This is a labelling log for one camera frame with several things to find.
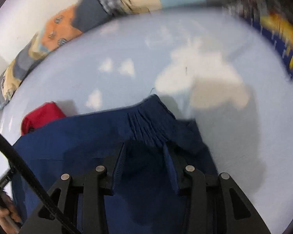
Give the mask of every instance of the red cloth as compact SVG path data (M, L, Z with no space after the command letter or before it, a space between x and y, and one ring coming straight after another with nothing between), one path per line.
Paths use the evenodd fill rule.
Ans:
M49 122L66 117L54 102L44 103L37 109L28 113L21 124L21 135L33 132Z

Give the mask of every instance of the round bolt head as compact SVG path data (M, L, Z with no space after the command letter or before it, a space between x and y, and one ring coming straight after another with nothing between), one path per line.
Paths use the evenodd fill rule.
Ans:
M229 179L230 178L230 175L228 173L222 173L220 175L223 179Z
M98 165L98 166L96 167L96 171L97 171L97 172L103 172L104 169L105 169L105 167L104 167L103 165Z
M61 176L61 180L67 180L69 179L69 174L65 173Z
M188 172L193 172L195 170L194 166L193 165L187 165L186 166L186 171Z

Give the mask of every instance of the patchwork fabric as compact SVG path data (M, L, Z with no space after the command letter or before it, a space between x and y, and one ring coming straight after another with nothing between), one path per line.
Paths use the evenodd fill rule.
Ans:
M144 13L188 4L222 4L257 29L280 54L293 79L293 15L279 0L80 0L52 17L0 77L0 109L50 52L112 16Z

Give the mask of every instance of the orange fabric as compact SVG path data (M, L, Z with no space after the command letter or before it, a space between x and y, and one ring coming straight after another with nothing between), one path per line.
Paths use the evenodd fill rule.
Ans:
M62 44L78 37L82 32L72 27L71 22L75 17L75 5L60 11L45 25L45 31L41 43L49 51L53 51Z

